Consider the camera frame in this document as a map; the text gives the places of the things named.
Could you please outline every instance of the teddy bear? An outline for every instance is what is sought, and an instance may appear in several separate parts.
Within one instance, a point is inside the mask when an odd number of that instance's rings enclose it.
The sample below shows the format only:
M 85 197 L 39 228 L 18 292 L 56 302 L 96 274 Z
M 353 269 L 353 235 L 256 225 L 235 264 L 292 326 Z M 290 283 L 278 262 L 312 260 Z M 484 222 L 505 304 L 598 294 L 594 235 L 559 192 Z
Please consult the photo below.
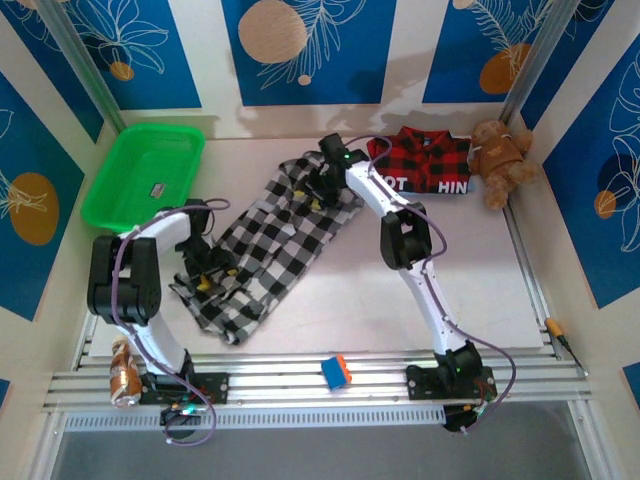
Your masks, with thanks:
M 509 128 L 500 120 L 486 120 L 473 131 L 473 158 L 469 169 L 471 174 L 479 174 L 484 180 L 484 202 L 490 209 L 504 208 L 509 193 L 537 177 L 538 165 L 523 158 L 532 140 L 531 130 L 511 135 Z

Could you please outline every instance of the small cube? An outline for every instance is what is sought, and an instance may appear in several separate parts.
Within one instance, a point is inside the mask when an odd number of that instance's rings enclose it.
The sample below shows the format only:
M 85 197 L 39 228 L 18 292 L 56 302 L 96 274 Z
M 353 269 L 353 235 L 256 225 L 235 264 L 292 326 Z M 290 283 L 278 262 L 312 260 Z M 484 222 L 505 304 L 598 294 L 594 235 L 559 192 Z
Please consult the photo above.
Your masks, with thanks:
M 349 373 L 342 355 L 331 357 L 322 362 L 320 366 L 330 390 L 335 390 L 351 383 L 351 373 Z

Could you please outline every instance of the red and black flannel shirt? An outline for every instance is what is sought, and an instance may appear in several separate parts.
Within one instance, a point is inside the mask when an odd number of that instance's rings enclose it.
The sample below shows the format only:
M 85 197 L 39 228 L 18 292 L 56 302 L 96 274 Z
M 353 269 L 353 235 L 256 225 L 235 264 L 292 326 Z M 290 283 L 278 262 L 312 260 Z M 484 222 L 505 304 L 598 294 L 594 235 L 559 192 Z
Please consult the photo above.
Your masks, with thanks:
M 444 130 L 425 132 L 402 127 L 389 136 L 392 149 L 375 168 L 397 192 L 467 193 L 471 140 L 453 138 Z M 367 143 L 371 158 L 384 153 L 386 142 L 378 138 Z

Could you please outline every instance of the screwdriver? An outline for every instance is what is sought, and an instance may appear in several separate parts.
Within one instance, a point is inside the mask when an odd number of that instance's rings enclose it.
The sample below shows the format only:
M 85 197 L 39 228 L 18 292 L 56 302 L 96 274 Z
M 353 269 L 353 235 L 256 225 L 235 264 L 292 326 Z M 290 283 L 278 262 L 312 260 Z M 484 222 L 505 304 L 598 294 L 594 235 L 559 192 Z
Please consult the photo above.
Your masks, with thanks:
M 562 328 L 560 328 L 560 325 L 558 325 L 558 322 L 556 322 L 553 318 L 547 318 L 544 321 L 544 324 L 549 330 L 549 333 L 551 334 L 551 336 L 557 339 L 558 342 L 560 342 L 560 345 L 562 345 L 567 350 L 567 352 L 571 354 L 573 359 L 578 364 L 578 367 L 580 367 L 580 370 L 582 370 L 582 373 L 584 373 L 584 376 L 585 377 L 588 376 L 589 373 L 584 369 L 584 367 L 580 363 L 580 360 L 578 360 L 578 357 L 576 357 L 576 354 L 573 353 L 573 350 L 571 350 L 571 346 L 569 345 L 567 338 L 564 336 L 564 332 L 562 331 Z

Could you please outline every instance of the green plastic basket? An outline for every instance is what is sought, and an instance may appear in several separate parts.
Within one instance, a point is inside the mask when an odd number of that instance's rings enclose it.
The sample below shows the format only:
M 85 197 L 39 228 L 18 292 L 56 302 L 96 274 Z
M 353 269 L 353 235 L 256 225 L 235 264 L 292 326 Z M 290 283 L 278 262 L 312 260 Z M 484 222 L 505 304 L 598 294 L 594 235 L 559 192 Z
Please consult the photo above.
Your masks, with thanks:
M 164 207 L 184 205 L 204 135 L 191 127 L 138 124 L 114 143 L 82 206 L 89 225 L 122 233 Z

